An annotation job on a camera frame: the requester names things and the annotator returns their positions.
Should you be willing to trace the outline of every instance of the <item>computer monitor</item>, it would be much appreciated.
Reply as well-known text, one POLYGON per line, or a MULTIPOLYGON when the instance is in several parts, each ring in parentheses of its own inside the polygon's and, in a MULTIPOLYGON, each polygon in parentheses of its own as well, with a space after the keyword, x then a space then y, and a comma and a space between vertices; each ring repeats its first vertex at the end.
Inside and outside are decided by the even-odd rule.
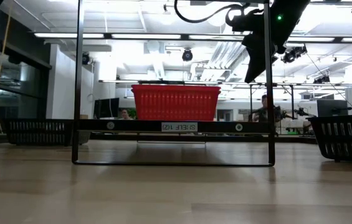
POLYGON ((317 100, 319 117, 349 115, 347 109, 348 102, 346 100, 317 100))
POLYGON ((94 116, 100 118, 117 118, 119 111, 119 98, 96 100, 94 116))

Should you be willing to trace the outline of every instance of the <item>person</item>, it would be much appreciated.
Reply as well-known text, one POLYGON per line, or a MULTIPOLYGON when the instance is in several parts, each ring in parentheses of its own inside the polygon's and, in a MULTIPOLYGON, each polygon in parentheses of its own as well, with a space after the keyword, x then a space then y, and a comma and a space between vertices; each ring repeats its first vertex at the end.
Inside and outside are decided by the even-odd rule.
POLYGON ((259 108, 254 114, 253 114, 253 121, 254 122, 267 122, 268 116, 267 116, 267 95, 264 94, 262 96, 262 107, 259 108))
POLYGON ((128 111, 126 109, 123 109, 121 111, 121 119, 129 119, 130 120, 130 119, 133 119, 133 118, 129 117, 128 111))

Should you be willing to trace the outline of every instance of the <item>black metal shelf frame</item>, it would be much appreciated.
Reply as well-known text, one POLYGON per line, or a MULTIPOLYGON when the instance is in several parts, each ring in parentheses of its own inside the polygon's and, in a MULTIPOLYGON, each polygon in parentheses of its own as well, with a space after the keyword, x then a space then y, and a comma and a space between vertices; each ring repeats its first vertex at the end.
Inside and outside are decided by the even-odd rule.
MULTIPOLYGON (((265 37, 265 67, 267 84, 272 81, 272 54, 271 54, 271 29, 270 29, 270 3, 269 0, 217 0, 219 2, 242 2, 242 3, 261 3, 264 4, 264 37, 265 37)), ((109 122, 114 124, 114 127, 126 124, 125 121, 108 121, 108 120, 81 120, 80 119, 80 97, 82 90, 82 54, 83 54, 83 30, 84 30, 84 0, 78 0, 77 14, 77 41, 76 41, 76 74, 75 74, 75 101, 74 101, 74 126, 73 126, 73 144, 72 144, 72 162, 78 165, 131 165, 131 166, 226 166, 226 167, 272 167, 275 164, 275 126, 274 126, 274 99, 273 85, 266 85, 268 96, 268 117, 267 124, 249 124, 240 123, 242 130, 257 131, 258 133, 268 133, 269 137, 269 161, 266 164, 210 164, 210 163, 182 163, 182 162, 98 162, 98 161, 80 161, 78 159, 78 135, 80 130, 109 130, 111 127, 109 122)), ((198 131, 209 131, 215 129, 218 131, 235 130, 238 123, 216 123, 216 122, 197 122, 198 131)), ((162 131, 162 121, 132 121, 128 128, 155 128, 162 131)))

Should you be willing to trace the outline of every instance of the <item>ceiling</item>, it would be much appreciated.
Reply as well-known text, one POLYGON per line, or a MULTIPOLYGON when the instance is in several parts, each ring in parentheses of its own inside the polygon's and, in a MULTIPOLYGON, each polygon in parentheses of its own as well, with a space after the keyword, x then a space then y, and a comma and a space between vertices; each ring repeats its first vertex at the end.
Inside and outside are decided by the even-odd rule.
MULTIPOLYGON (((172 0, 85 1, 85 32, 232 33, 231 28, 224 24, 225 12, 214 16, 208 22, 189 24, 174 14, 172 0)), ((2 10, 8 12, 10 4, 10 1, 5 1, 2 10)), ((190 19, 200 19, 228 4, 230 3, 212 2, 207 6, 190 6, 189 1, 180 1, 179 10, 190 19)), ((352 6, 309 5, 294 32, 300 35, 352 35, 351 10, 352 6)), ((12 6, 12 16, 34 32, 76 32, 77 0, 15 0, 12 6)), ((85 40, 83 44, 85 47, 88 45, 111 45, 111 54, 117 56, 118 74, 122 76, 138 73, 141 74, 141 79, 144 79, 147 70, 156 70, 153 60, 157 60, 157 58, 152 59, 150 54, 144 54, 145 42, 85 40)), ((59 43, 63 50, 72 49, 75 45, 73 40, 61 40, 59 43)), ((181 60, 182 51, 165 51, 160 59, 164 71, 185 72, 190 72, 191 66, 215 62, 216 50, 227 47, 216 42, 167 41, 163 42, 163 45, 192 49, 194 54, 192 62, 181 60)), ((232 65, 224 69, 225 71, 230 70, 232 73, 229 74, 228 81, 231 78, 238 81, 243 80, 249 61, 249 58, 241 59, 244 52, 242 48, 238 52, 236 50, 233 52, 236 47, 233 45, 233 48, 228 48, 228 51, 225 50, 222 55, 225 59, 234 60, 232 65)), ((345 67, 351 65, 351 63, 342 63, 343 61, 352 62, 352 45, 307 44, 307 49, 309 56, 320 70, 334 68, 329 71, 330 75, 335 78, 343 77, 345 67)), ((318 72, 317 67, 306 55, 288 64, 279 60, 273 66, 274 80, 275 82, 303 82, 307 78, 315 77, 318 72)))

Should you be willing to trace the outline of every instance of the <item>shelf label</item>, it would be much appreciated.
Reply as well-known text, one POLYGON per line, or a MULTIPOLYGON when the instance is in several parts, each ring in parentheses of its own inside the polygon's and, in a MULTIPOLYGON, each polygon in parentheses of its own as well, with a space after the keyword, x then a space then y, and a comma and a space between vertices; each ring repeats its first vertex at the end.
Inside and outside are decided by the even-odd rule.
POLYGON ((198 132, 198 123, 162 122, 162 132, 198 132))

